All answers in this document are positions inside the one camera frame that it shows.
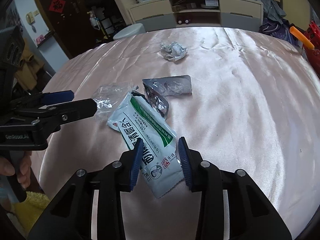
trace orange handle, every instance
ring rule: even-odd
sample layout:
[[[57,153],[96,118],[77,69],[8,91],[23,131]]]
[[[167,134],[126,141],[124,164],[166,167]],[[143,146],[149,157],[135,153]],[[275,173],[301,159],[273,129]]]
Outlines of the orange handle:
[[[299,41],[303,43],[308,49],[315,49],[315,46],[308,40],[306,36],[304,36],[298,29],[294,26],[290,28],[290,33],[294,35]]]

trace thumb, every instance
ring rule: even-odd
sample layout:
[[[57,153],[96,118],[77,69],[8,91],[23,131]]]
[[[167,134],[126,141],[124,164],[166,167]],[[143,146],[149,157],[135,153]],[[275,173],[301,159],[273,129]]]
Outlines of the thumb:
[[[4,157],[0,157],[0,175],[12,176],[15,174],[14,167],[12,164]]]

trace black handle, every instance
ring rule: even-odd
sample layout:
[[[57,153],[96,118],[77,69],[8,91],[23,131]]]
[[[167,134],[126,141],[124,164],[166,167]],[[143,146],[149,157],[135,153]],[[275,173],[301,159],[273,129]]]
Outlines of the black handle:
[[[17,180],[17,173],[20,172],[20,161],[24,156],[22,151],[0,151],[0,155],[6,158],[14,167],[15,174],[7,176],[7,182],[3,182],[4,188],[7,190],[8,196],[12,202],[23,202],[27,198],[25,190]]]

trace gray drawer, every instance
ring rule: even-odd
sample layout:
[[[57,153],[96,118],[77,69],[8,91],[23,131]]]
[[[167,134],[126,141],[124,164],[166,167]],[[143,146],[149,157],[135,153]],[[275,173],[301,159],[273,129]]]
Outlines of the gray drawer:
[[[258,32],[260,19],[245,15],[221,13],[221,26],[234,29]]]
[[[172,29],[176,27],[176,21],[173,14],[150,17],[147,19],[138,20],[136,23],[142,23],[146,32]]]

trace brown wooden door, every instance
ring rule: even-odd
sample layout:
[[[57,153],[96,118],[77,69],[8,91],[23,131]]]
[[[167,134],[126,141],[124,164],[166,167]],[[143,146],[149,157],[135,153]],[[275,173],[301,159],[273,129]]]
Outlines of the brown wooden door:
[[[75,57],[101,39],[101,31],[93,29],[84,0],[39,0],[45,13],[63,45]]]

